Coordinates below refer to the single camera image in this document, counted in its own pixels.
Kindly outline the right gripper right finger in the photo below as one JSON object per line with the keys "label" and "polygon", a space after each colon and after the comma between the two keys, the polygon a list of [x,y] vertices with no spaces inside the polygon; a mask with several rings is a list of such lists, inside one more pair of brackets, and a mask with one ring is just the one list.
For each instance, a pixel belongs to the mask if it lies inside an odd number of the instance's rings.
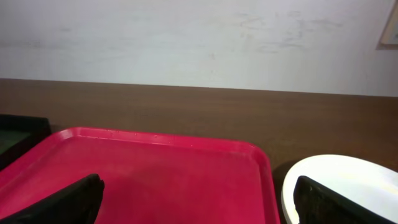
{"label": "right gripper right finger", "polygon": [[300,224],[394,224],[307,176],[294,188]]}

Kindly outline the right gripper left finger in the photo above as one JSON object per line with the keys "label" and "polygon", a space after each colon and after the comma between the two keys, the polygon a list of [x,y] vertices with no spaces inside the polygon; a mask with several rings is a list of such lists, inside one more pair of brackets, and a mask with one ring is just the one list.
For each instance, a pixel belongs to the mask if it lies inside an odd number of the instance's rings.
{"label": "right gripper left finger", "polygon": [[1,224],[94,224],[104,181],[90,174],[48,197],[1,219]]}

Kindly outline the white plate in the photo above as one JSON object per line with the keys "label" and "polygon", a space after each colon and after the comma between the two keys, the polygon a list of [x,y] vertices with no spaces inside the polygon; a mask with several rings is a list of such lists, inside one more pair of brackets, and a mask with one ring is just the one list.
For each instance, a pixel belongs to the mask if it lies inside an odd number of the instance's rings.
{"label": "white plate", "polygon": [[289,169],[281,193],[287,223],[299,222],[293,193],[302,175],[397,223],[397,172],[369,161],[334,154],[307,157]]}

